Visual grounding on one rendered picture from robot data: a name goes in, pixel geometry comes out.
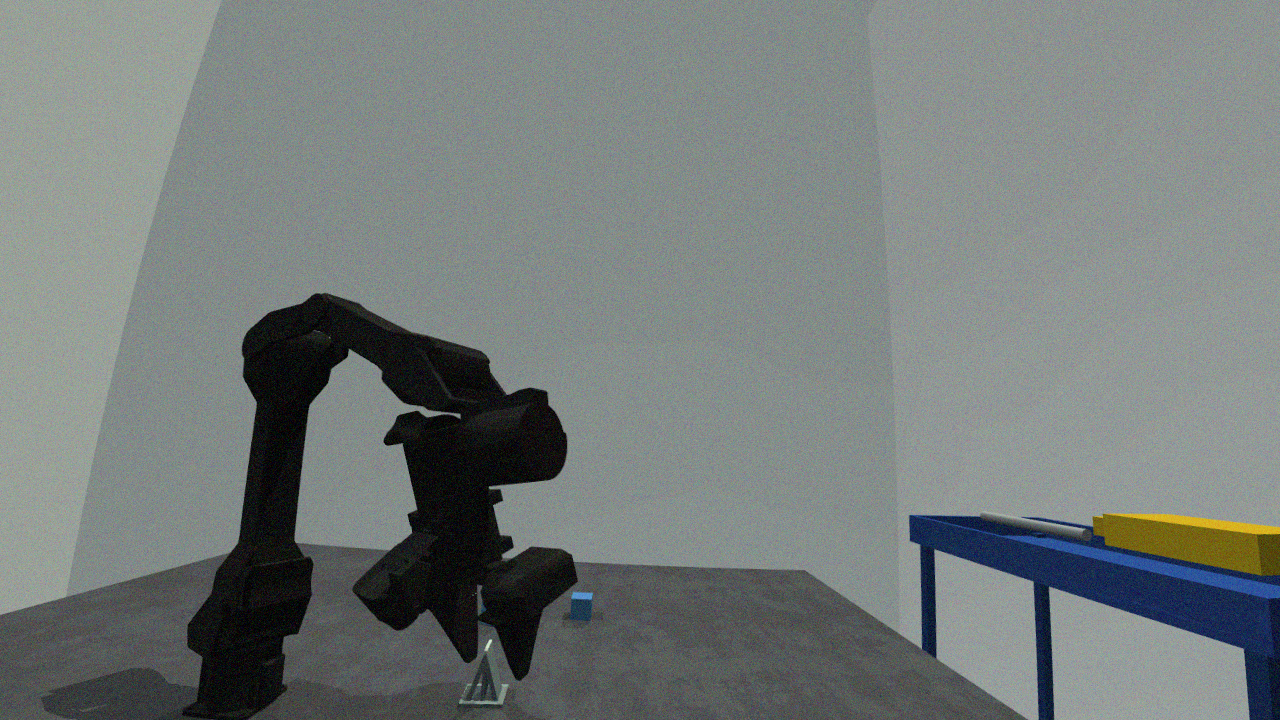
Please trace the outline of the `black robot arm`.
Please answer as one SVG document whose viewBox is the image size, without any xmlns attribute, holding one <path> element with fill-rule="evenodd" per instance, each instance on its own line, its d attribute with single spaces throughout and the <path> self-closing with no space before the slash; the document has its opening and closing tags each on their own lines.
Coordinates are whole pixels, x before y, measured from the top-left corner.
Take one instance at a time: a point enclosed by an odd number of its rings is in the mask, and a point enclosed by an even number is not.
<svg viewBox="0 0 1280 720">
<path fill-rule="evenodd" d="M 247 720 L 287 691 L 282 644 L 300 632 L 312 596 L 314 561 L 294 542 L 308 406 L 349 348 L 381 369 L 403 404 L 460 413 L 401 414 L 383 439 L 403 443 L 416 501 L 561 474 L 567 438 L 547 391 L 506 395 L 481 351 L 404 331 L 332 293 L 268 313 L 242 346 L 257 409 L 239 541 L 188 623 L 187 647 L 204 659 L 198 698 L 183 716 Z M 445 591 L 448 571 L 454 584 L 474 575 L 451 527 L 433 518 L 428 530 L 417 515 L 410 524 L 412 533 L 353 585 L 396 630 Z"/>
</svg>

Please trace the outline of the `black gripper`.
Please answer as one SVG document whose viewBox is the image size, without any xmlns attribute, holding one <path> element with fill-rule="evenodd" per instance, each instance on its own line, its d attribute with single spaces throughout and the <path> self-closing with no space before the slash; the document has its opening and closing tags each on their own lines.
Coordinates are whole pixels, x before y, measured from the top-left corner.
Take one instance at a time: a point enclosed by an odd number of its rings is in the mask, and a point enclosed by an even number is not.
<svg viewBox="0 0 1280 720">
<path fill-rule="evenodd" d="M 500 536 L 493 505 L 503 501 L 500 489 L 475 486 L 442 498 L 416 501 L 413 512 L 431 530 L 434 518 L 451 527 L 468 559 L 474 575 L 460 584 L 451 582 L 430 610 L 454 644 L 465 664 L 477 657 L 477 621 L 495 626 L 515 679 L 529 674 L 541 610 L 579 582 L 572 553 L 561 548 L 534 547 L 508 561 L 502 553 L 515 548 L 511 536 Z M 477 585 L 483 606 L 477 615 Z"/>
</svg>

